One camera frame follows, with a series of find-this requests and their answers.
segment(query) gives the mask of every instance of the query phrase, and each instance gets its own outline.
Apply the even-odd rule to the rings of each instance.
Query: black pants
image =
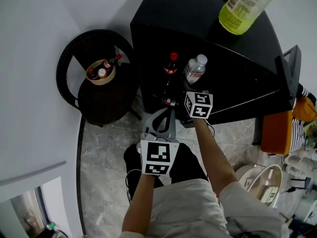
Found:
[[[141,156],[137,152],[136,145],[131,145],[128,149],[126,149],[123,158],[127,167],[127,173],[133,169],[141,169]],[[132,171],[127,177],[131,199],[139,183],[140,176],[140,171]],[[192,153],[187,145],[182,143],[179,144],[175,161],[169,172],[169,176],[172,178],[172,183],[192,179],[208,180],[205,172],[198,162],[197,157]],[[155,178],[154,188],[162,186],[163,183],[160,179]]]

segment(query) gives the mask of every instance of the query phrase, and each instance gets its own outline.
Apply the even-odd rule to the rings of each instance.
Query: black and white cube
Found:
[[[168,175],[179,143],[141,140],[142,173]]]
[[[212,110],[212,94],[187,92],[185,107],[190,117],[207,119]]]

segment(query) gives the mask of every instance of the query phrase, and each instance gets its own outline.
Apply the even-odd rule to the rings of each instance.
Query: orange cushion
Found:
[[[293,117],[306,122],[314,121],[317,118],[317,112],[312,101],[307,97],[297,100],[293,109]]]
[[[292,141],[292,111],[264,116],[261,150],[288,155]]]

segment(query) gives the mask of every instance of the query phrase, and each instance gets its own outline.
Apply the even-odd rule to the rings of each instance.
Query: bottle label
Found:
[[[175,100],[172,100],[170,98],[162,98],[162,101],[166,104],[166,105],[169,105],[169,106],[175,106],[176,104],[176,101]]]
[[[104,61],[104,67],[106,67],[107,69],[111,68],[111,65],[109,64],[108,60]]]
[[[185,73],[185,76],[186,76],[188,83],[190,83],[190,84],[195,83],[203,75],[201,73],[192,73],[190,71],[188,64],[186,65],[186,67],[184,69],[184,73]]]
[[[177,69],[167,69],[164,67],[164,71],[167,74],[174,74],[174,73],[176,73]]]

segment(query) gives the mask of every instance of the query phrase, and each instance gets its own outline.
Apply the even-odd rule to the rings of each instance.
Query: black cable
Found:
[[[58,231],[60,231],[63,235],[65,235],[66,238],[68,238],[68,236],[62,230],[58,230]]]
[[[281,192],[281,193],[279,193],[279,194],[282,194],[282,193],[285,193],[285,192],[294,192],[294,191],[296,191],[296,190],[301,190],[301,189],[312,189],[312,188],[297,188],[297,187],[290,187],[288,190],[286,190],[286,191],[283,191],[283,192]]]
[[[130,174],[131,171],[141,171],[142,172],[142,170],[141,169],[132,169],[125,176],[125,185],[127,187],[127,197],[128,197],[129,203],[131,203],[131,198],[130,198],[129,186],[128,186],[128,182],[127,181],[128,181],[128,174]]]
[[[212,136],[214,137],[214,127],[212,127],[206,119],[204,119],[204,120],[205,120],[205,122],[207,123],[207,125],[208,125],[210,128],[213,129],[213,133],[211,133],[211,134],[212,134]]]

